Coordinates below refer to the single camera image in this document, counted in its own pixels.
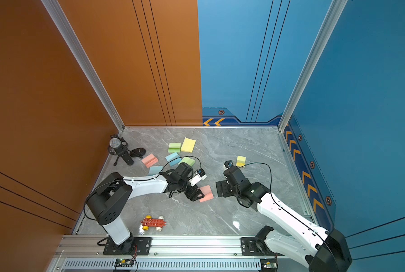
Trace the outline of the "pink memo pad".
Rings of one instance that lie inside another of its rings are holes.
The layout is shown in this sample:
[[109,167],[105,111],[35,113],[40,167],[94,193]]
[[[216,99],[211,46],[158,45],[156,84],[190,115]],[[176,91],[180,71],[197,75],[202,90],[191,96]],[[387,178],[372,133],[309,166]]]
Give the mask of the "pink memo pad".
[[156,163],[158,163],[158,158],[153,155],[153,154],[149,154],[148,156],[146,156],[145,158],[143,158],[141,160],[141,162],[147,167],[150,168],[153,165],[155,165]]
[[210,185],[206,185],[200,188],[201,192],[203,193],[204,197],[199,199],[199,202],[209,201],[214,198]]

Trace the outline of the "small yellow memo pad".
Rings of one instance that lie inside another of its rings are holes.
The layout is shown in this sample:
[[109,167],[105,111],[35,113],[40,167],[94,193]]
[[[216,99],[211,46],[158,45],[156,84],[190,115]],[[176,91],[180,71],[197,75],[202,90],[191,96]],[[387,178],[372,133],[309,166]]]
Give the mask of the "small yellow memo pad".
[[236,166],[237,167],[244,167],[246,165],[246,157],[245,156],[237,156]]

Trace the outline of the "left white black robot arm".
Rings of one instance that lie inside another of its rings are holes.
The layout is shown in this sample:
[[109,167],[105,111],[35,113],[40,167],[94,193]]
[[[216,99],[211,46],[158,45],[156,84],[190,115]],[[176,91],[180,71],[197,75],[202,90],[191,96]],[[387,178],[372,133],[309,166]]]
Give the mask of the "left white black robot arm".
[[114,172],[107,176],[86,197],[85,205],[92,212],[92,220],[104,228],[116,246],[131,241],[132,234],[121,218],[121,212],[130,199],[163,193],[184,193],[194,202],[205,197],[197,183],[206,179],[205,171],[194,170],[187,163],[175,169],[160,171],[154,176],[126,177]]

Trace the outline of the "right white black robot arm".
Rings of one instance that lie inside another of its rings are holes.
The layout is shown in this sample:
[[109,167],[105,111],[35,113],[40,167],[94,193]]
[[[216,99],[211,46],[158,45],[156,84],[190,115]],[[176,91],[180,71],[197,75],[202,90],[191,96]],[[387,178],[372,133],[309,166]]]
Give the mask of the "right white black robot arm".
[[307,220],[284,204],[270,188],[250,182],[231,161],[225,162],[225,180],[217,182],[239,205],[252,208],[268,217],[288,235],[270,226],[263,227],[255,236],[255,247],[262,255],[284,255],[306,267],[310,272],[346,272],[353,262],[345,236]]

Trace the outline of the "large green memo pad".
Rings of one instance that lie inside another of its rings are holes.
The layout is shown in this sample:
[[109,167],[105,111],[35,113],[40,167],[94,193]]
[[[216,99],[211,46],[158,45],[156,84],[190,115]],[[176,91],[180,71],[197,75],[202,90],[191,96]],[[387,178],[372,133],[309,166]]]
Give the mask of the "large green memo pad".
[[190,157],[184,157],[179,164],[185,163],[187,165],[189,165],[190,167],[193,167],[193,165],[195,164],[195,160],[190,158]]

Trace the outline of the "blue memo pad centre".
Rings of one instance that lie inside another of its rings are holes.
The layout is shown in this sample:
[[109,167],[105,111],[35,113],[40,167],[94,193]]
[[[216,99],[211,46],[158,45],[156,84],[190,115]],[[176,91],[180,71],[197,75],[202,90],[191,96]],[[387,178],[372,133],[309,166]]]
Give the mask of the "blue memo pad centre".
[[178,153],[172,153],[166,156],[166,160],[168,162],[168,165],[173,166],[176,164],[179,164],[179,162],[182,160],[180,155]]

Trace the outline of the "light blue memo pad left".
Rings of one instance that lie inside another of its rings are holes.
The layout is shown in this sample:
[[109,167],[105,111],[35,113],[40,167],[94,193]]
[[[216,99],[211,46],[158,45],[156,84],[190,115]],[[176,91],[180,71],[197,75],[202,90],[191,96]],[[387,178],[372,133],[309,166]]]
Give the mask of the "light blue memo pad left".
[[161,166],[161,165],[151,166],[151,167],[149,168],[149,173],[148,173],[148,175],[149,175],[149,176],[158,175],[159,172],[162,171],[162,169],[163,169],[163,166]]

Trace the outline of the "small green memo pad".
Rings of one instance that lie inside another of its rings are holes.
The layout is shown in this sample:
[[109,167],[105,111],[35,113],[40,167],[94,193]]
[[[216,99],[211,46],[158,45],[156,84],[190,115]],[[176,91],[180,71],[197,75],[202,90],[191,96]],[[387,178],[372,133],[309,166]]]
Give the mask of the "small green memo pad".
[[181,143],[169,143],[168,153],[179,153],[181,152]]

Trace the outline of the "large yellow memo pad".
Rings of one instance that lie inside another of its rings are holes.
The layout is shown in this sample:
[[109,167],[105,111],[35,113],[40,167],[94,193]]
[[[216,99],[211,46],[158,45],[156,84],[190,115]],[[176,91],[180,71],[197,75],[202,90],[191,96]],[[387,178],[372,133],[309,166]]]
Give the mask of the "large yellow memo pad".
[[183,153],[192,153],[195,147],[196,140],[185,137],[180,151]]

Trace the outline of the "red toy brick car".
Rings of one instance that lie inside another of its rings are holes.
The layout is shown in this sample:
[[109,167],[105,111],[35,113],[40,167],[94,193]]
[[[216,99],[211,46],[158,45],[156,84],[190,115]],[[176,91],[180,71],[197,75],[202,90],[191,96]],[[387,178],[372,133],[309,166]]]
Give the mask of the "red toy brick car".
[[141,221],[142,229],[144,231],[147,231],[150,228],[154,228],[156,231],[161,232],[163,227],[166,224],[167,224],[167,222],[165,221],[165,218],[163,216],[159,216],[158,218],[153,218],[151,215],[147,215]]

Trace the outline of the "right circuit board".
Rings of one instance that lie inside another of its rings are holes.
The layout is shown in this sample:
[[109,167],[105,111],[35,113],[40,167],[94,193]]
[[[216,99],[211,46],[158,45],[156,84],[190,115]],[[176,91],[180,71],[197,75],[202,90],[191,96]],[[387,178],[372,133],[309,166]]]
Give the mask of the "right circuit board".
[[277,272],[278,271],[278,261],[275,259],[271,260],[260,260],[261,271],[262,272]]

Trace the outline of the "left green circuit board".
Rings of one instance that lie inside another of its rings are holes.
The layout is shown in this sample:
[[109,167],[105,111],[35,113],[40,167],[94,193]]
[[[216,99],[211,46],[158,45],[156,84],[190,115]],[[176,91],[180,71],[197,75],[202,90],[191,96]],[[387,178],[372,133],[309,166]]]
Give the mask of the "left green circuit board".
[[134,259],[130,258],[117,258],[115,261],[114,267],[117,268],[123,268],[123,269],[132,269],[135,267],[136,262]]

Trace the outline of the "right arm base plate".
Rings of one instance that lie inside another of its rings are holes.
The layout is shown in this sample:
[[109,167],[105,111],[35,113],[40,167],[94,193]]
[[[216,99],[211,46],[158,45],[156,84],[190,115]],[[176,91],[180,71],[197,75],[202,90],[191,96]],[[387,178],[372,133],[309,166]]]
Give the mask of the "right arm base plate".
[[240,238],[240,248],[243,256],[277,256],[278,253],[272,252],[262,241],[256,238]]

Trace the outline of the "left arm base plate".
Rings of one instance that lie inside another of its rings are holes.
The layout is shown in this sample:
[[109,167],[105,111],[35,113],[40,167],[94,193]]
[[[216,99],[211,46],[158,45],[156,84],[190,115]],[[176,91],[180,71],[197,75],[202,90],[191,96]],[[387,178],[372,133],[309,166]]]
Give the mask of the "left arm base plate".
[[117,245],[111,238],[107,238],[103,254],[105,256],[148,256],[153,239],[151,237],[130,237],[121,245]]

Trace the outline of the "aluminium front rail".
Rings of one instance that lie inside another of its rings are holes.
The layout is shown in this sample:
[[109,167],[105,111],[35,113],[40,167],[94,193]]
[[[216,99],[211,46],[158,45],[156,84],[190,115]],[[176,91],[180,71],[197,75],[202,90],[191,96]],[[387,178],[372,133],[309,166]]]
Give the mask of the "aluminium front rail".
[[[278,272],[306,272],[296,261],[277,256],[243,256],[240,238],[252,236],[149,235],[148,256],[105,256],[103,235],[65,235],[49,272],[261,272],[260,260],[278,261]],[[136,262],[132,269],[115,268],[117,258]]]

